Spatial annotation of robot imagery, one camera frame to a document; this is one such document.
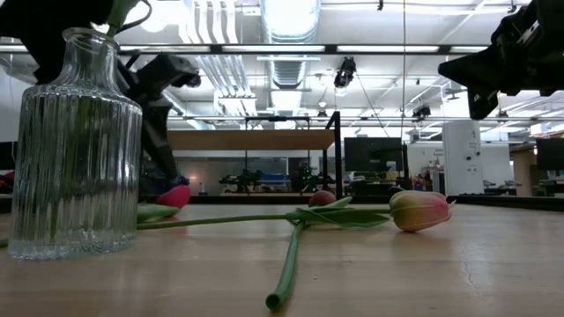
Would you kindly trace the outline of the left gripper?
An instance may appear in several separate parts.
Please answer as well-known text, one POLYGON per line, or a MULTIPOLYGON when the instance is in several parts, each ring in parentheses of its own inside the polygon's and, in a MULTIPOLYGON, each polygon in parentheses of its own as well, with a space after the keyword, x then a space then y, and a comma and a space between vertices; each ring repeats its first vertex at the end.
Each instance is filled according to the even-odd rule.
POLYGON ((182 57, 159 54, 139 70, 130 66, 139 58, 132 56, 126 64, 118 63, 125 88, 123 94, 144 108, 144 150, 171 181, 179 178, 174 155, 167 139, 169 104, 148 104, 158 100, 170 85, 180 88, 199 86, 199 69, 182 57))

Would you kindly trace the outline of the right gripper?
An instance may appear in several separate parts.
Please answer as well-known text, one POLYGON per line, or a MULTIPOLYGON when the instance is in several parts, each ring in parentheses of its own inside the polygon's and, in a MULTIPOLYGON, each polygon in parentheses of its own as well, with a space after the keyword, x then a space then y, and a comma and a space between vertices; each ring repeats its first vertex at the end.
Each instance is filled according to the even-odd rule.
POLYGON ((549 97, 563 88, 563 0, 535 0, 503 18, 484 50, 441 63, 438 73, 468 88, 470 117, 481 120, 498 94, 549 97))

